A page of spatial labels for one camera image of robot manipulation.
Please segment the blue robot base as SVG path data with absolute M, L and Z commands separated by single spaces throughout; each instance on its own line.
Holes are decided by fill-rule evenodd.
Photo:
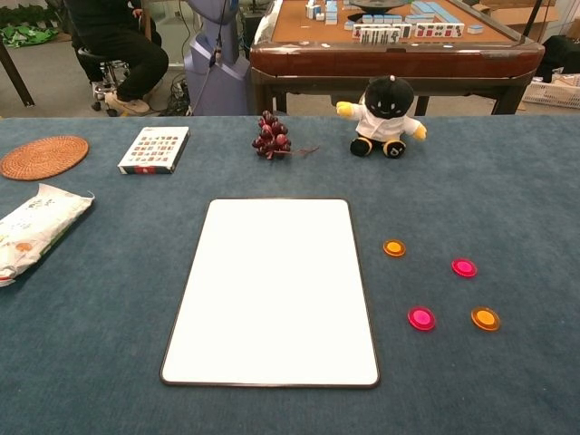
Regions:
M 239 51 L 238 0 L 187 0 L 201 29 L 184 59 L 191 113 L 249 115 L 254 109 L 250 63 Z

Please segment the white rectangular board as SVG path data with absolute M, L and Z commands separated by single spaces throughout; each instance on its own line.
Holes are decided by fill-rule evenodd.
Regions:
M 347 201 L 211 201 L 160 378 L 375 386 L 380 370 Z

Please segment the dark red grape bunch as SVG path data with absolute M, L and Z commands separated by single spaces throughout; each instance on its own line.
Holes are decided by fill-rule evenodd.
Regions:
M 252 141 L 252 147 L 258 157 L 265 160 L 281 160 L 291 156 L 306 156 L 319 150 L 296 149 L 288 137 L 288 128 L 271 111 L 263 111 L 258 119 L 259 133 Z

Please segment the black plush doll white coat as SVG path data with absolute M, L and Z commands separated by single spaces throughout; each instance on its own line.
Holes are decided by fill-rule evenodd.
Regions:
M 407 115 L 413 100 L 413 89 L 406 80 L 387 75 L 372 79 L 359 103 L 337 102 L 340 117 L 358 121 L 350 152 L 365 157 L 374 147 L 380 147 L 387 158 L 398 159 L 406 150 L 402 134 L 425 140 L 426 127 Z

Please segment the white printed card box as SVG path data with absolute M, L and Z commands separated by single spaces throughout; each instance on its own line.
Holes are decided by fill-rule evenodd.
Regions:
M 145 127 L 117 167 L 121 174 L 171 174 L 189 140 L 189 127 Z

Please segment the brown mahjong table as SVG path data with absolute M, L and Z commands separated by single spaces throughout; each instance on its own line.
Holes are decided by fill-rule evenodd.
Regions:
M 513 114 L 544 55 L 542 44 L 497 23 L 460 0 L 430 0 L 482 34 L 404 38 L 397 44 L 361 44 L 338 24 L 310 20 L 306 0 L 274 0 L 250 49 L 256 112 L 286 93 L 357 98 L 372 77 L 394 74 L 418 96 L 478 95 L 495 100 L 493 113 Z

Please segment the stacked blue-backed mahjong tiles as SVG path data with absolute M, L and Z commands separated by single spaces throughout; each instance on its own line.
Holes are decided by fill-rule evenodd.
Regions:
M 307 0 L 304 6 L 305 16 L 309 20 L 338 23 L 338 7 L 336 0 Z

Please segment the blue-backed mahjong tile row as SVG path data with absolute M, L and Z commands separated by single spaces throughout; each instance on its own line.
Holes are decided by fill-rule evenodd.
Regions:
M 351 14 L 347 17 L 343 28 L 352 30 L 355 24 L 401 24 L 402 16 L 394 14 Z

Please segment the seated person in black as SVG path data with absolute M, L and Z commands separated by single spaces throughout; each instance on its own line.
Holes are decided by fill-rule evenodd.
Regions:
M 141 0 L 63 0 L 82 46 L 91 53 L 123 61 L 129 75 L 105 101 L 118 111 L 146 114 L 144 100 L 169 67 L 169 58 L 160 45 L 149 40 L 139 28 Z

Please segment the blue table cloth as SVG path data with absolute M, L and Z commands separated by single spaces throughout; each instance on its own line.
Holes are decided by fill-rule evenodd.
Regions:
M 4 119 L 0 158 L 77 135 L 53 184 L 95 196 L 39 263 L 0 288 L 0 435 L 580 435 L 580 115 L 429 117 L 397 160 L 358 159 L 354 126 L 285 119 L 268 161 L 253 117 L 176 118 L 168 176 L 117 165 L 150 118 Z M 345 198 L 381 382 L 371 390 L 171 387 L 160 366 L 213 198 Z M 398 239 L 406 254 L 387 256 Z M 457 275 L 456 258 L 478 274 Z M 429 308 L 436 326 L 407 313 Z M 477 306 L 500 328 L 473 324 Z

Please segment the white snack bag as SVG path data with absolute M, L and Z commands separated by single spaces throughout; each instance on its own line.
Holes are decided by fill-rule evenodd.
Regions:
M 0 287 L 37 263 L 94 199 L 41 183 L 35 196 L 1 218 Z

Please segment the white plastic crate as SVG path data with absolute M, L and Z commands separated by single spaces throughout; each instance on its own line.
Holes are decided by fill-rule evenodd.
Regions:
M 522 101 L 580 110 L 580 73 L 556 74 L 551 83 L 533 80 Z

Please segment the dark table leg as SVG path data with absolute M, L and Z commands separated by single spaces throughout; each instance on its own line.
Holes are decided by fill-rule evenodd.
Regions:
M 10 81 L 12 82 L 17 94 L 19 95 L 25 107 L 35 106 L 34 99 L 28 91 L 21 74 L 15 66 L 15 63 L 7 51 L 4 43 L 0 39 L 0 63 L 3 65 Z

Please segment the black bag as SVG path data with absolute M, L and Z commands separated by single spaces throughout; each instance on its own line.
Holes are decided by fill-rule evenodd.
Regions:
M 551 82 L 556 69 L 562 69 L 562 73 L 580 73 L 580 43 L 562 35 L 554 35 L 543 46 L 545 52 L 536 69 L 536 77 L 541 77 L 543 82 Z

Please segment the green fabric pile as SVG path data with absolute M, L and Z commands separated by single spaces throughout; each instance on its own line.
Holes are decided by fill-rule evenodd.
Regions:
M 20 48 L 46 44 L 51 42 L 59 33 L 56 28 L 41 28 L 29 25 L 6 25 L 0 27 L 0 38 L 5 46 Z

